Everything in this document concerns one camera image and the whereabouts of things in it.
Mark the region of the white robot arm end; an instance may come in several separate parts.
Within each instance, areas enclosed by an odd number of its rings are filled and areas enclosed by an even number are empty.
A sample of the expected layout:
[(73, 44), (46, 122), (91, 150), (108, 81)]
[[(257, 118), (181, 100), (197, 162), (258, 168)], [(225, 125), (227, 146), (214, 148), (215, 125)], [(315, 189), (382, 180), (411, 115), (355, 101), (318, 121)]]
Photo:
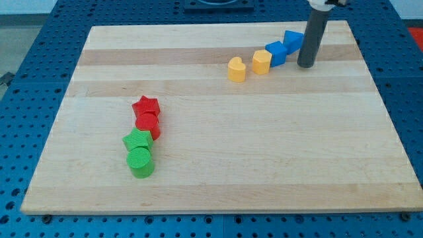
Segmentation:
[(317, 11), (331, 11), (334, 7), (345, 7), (348, 0), (307, 0)]

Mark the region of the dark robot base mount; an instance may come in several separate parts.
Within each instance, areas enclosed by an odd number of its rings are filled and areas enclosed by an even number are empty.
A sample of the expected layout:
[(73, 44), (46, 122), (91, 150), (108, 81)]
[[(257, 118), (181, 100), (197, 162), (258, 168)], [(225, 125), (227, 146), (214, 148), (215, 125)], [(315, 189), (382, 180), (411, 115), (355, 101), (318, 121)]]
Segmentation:
[(252, 11), (254, 0), (183, 0), (183, 9), (187, 13), (208, 11)]

